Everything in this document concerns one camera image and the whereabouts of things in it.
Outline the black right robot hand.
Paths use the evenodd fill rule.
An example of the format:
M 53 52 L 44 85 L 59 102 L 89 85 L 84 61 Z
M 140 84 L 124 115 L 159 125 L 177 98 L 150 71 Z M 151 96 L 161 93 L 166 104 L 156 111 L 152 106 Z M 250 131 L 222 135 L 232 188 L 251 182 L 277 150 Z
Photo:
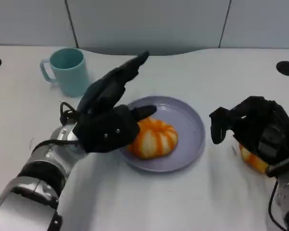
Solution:
M 231 110 L 219 107 L 209 117 L 214 144 L 231 130 L 245 149 L 269 165 L 289 158 L 289 116 L 275 101 L 249 96 Z

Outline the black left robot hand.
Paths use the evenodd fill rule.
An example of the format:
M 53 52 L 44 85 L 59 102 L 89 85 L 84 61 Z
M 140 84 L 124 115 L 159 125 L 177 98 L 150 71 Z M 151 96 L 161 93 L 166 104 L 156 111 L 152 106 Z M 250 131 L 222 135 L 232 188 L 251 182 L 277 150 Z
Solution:
M 139 54 L 87 88 L 77 106 L 77 122 L 73 128 L 85 152 L 107 153 L 131 144 L 140 132 L 138 122 L 157 111 L 155 105 L 134 109 L 117 105 L 126 83 L 139 74 L 148 57 L 148 51 Z

